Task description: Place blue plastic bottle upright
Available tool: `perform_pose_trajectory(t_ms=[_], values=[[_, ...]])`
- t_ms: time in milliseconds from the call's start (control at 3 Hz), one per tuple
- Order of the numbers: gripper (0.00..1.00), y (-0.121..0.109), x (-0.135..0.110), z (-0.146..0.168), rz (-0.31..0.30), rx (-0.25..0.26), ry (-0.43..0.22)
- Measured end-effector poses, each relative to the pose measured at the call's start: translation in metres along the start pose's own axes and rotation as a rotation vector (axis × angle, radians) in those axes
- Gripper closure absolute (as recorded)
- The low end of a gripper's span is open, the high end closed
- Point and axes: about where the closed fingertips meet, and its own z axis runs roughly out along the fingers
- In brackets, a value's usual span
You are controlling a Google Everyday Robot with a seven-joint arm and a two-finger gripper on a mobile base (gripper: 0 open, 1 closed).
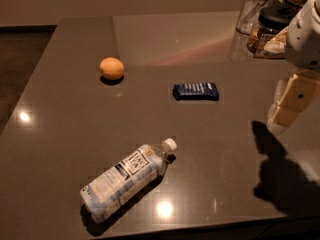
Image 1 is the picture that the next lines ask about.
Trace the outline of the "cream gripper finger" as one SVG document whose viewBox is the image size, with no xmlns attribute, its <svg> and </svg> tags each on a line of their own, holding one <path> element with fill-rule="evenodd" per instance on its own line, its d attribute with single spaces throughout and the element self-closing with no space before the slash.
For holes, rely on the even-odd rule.
<svg viewBox="0 0 320 240">
<path fill-rule="evenodd" d="M 276 86 L 275 92 L 274 92 L 274 98 L 273 101 L 275 104 L 278 104 L 286 90 L 288 84 L 288 78 L 281 78 Z"/>
<path fill-rule="evenodd" d="M 320 96 L 320 72 L 296 71 L 288 78 L 286 90 L 278 104 L 269 110 L 269 124 L 289 127 Z"/>
</svg>

